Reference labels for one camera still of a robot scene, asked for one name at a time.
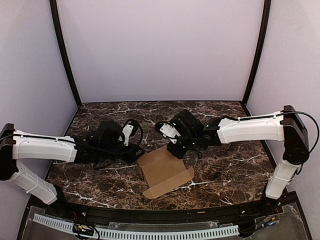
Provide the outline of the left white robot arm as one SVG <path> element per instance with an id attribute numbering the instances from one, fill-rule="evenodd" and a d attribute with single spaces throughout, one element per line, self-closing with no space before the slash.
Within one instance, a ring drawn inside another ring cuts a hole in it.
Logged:
<path id="1" fill-rule="evenodd" d="M 134 163 L 145 151 L 140 144 L 143 129 L 134 119 L 120 125 L 103 121 L 87 136 L 48 136 L 23 132 L 7 123 L 0 132 L 0 179 L 16 184 L 50 206 L 64 202 L 57 185 L 46 182 L 28 169 L 22 159 L 55 160 L 73 164 L 93 164 L 122 160 Z"/>

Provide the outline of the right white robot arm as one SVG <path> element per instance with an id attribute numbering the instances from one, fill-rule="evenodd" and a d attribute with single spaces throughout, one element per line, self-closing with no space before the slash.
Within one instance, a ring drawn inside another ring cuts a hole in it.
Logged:
<path id="1" fill-rule="evenodd" d="M 254 214 L 267 215 L 275 210 L 284 189 L 300 172 L 314 150 L 309 145 L 308 130 L 300 118 L 310 115 L 296 111 L 291 105 L 265 115 L 222 116 L 201 123 L 191 112 L 183 110 L 169 122 L 161 123 L 158 132 L 170 140 L 167 150 L 178 159 L 187 151 L 197 152 L 208 147 L 245 141 L 283 142 L 284 152 L 271 178 L 264 188 Z"/>

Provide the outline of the brown cardboard box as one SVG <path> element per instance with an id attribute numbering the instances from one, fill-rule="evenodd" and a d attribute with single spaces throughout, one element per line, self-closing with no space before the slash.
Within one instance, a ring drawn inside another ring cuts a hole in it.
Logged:
<path id="1" fill-rule="evenodd" d="M 142 194 L 156 199 L 194 178 L 195 170 L 186 168 L 183 160 L 173 156 L 165 146 L 142 155 L 137 161 L 138 171 L 148 185 Z"/>

